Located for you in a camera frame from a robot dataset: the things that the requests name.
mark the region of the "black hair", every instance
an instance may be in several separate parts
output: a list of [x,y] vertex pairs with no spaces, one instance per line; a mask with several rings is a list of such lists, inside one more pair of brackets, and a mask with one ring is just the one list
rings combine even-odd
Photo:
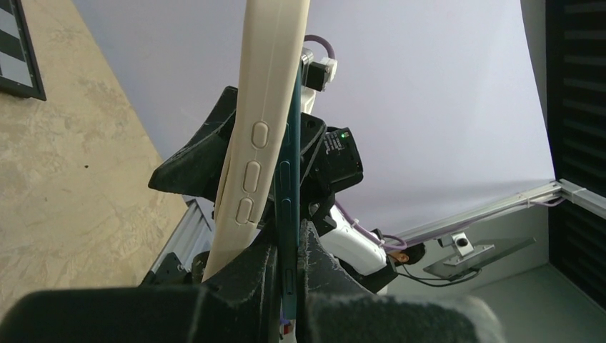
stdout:
[[395,262],[396,266],[401,266],[403,264],[415,264],[420,261],[423,256],[425,256],[425,244],[421,243],[413,245],[412,247],[407,247],[406,249],[401,250],[400,252],[403,252],[408,256],[408,261],[406,263]]

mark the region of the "beige table surface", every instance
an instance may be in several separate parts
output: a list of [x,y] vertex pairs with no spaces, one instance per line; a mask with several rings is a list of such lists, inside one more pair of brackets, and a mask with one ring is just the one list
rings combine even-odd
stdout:
[[0,317],[48,288],[134,285],[185,211],[70,0],[23,0],[48,101],[0,94]]

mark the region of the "black cable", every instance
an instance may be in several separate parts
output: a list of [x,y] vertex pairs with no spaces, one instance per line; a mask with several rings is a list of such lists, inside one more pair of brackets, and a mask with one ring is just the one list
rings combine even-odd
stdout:
[[404,270],[406,271],[406,274],[398,273],[398,275],[400,275],[401,277],[406,277],[407,279],[411,279],[413,281],[419,282],[420,284],[424,284],[426,286],[436,287],[436,288],[454,286],[456,284],[462,284],[463,282],[467,282],[471,279],[475,279],[476,277],[478,277],[478,275],[480,275],[480,273],[482,273],[481,269],[475,269],[474,270],[475,274],[473,274],[471,277],[467,277],[463,280],[452,281],[452,282],[448,282],[447,284],[430,284],[429,282],[425,282],[425,281],[448,281],[448,280],[416,277],[416,276],[413,276],[412,274],[410,274],[410,272],[408,272],[408,269],[406,269],[405,266],[403,266],[403,267],[404,267]]

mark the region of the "black slatted panel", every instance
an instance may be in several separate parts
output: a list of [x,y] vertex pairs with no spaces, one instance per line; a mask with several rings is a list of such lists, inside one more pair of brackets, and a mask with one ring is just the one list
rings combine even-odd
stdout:
[[[556,177],[606,197],[606,1],[547,0],[547,128]],[[550,209],[550,261],[606,308],[606,220]]]

